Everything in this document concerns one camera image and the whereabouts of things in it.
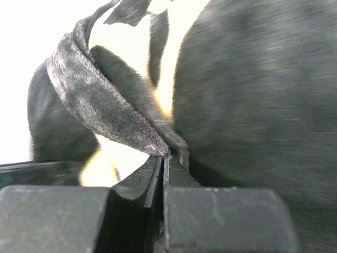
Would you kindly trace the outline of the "black pillowcase with tan flowers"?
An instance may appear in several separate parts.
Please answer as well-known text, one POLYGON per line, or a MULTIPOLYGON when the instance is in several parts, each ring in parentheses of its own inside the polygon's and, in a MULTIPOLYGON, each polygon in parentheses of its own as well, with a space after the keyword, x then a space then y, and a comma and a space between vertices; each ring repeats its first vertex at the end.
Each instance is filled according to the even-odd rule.
POLYGON ((110 1, 35 71, 35 162, 111 187, 174 152, 208 186, 269 188, 302 252, 336 252, 336 1, 110 1))

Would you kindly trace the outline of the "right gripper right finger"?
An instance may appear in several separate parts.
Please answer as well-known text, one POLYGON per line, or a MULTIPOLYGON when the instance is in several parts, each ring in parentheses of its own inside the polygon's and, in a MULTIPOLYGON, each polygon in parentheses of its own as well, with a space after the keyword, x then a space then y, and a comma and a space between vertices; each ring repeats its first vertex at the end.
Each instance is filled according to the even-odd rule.
POLYGON ((167 252, 298 252, 288 207, 269 189, 202 187, 176 157, 164 160, 167 252))

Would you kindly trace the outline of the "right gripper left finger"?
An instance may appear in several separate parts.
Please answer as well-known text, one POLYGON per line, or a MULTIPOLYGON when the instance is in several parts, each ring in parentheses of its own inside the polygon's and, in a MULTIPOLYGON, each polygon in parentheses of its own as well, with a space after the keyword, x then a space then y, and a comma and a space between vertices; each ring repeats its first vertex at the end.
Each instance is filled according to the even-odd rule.
POLYGON ((81 187, 79 168, 1 165, 1 252, 159 252, 162 160, 111 188, 81 187))

